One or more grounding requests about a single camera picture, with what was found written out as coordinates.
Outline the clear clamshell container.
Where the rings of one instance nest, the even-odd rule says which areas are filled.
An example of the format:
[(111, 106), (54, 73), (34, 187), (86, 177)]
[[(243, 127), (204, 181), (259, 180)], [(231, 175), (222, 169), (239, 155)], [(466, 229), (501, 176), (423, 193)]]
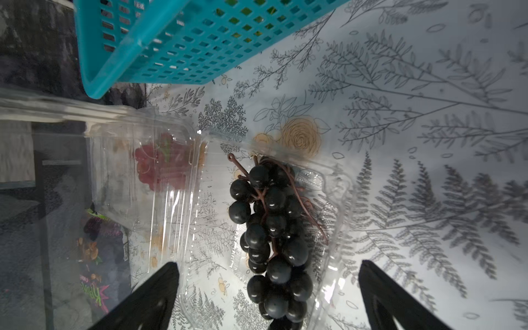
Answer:
[(122, 237), (131, 278), (174, 261), (192, 208), (197, 139), (155, 107), (134, 109), (1, 90), (1, 189), (51, 189), (68, 211), (52, 225), (55, 250), (73, 248), (81, 213), (99, 237)]
[(332, 163), (207, 132), (181, 220), (174, 318), (189, 329), (326, 329), (356, 184)]

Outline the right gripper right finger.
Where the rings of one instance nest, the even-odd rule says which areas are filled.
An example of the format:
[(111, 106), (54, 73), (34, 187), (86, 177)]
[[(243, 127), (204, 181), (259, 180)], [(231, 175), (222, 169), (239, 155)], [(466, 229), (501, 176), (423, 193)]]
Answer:
[(362, 261), (358, 280), (372, 329), (450, 329), (374, 262)]

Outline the red grape bunch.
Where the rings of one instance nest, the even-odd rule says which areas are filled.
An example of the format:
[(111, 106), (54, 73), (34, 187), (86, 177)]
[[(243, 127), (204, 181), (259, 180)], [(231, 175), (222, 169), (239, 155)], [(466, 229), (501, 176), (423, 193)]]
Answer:
[(189, 146), (178, 143), (170, 133), (162, 133), (134, 151), (138, 179), (152, 191), (184, 189), (190, 154)]

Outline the black grape bunch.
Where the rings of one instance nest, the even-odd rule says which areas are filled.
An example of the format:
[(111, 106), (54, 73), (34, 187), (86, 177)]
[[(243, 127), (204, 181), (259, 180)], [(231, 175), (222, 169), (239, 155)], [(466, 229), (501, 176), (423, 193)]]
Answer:
[(269, 329), (302, 329), (314, 289), (307, 269), (315, 243), (305, 224), (324, 242), (327, 235), (309, 210), (312, 203), (302, 194), (290, 165), (255, 156), (254, 166), (245, 169), (234, 154), (228, 154), (228, 160), (241, 172), (230, 184), (234, 201), (228, 216), (246, 227), (239, 245), (253, 274), (247, 297), (269, 321)]

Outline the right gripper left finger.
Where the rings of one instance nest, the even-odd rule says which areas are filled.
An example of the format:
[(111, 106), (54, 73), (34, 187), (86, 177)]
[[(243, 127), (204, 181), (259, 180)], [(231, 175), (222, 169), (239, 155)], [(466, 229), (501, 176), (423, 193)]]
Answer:
[(167, 329), (180, 284), (176, 262), (164, 264), (136, 289), (131, 288), (129, 262), (98, 265), (86, 273), (86, 296), (92, 329)]

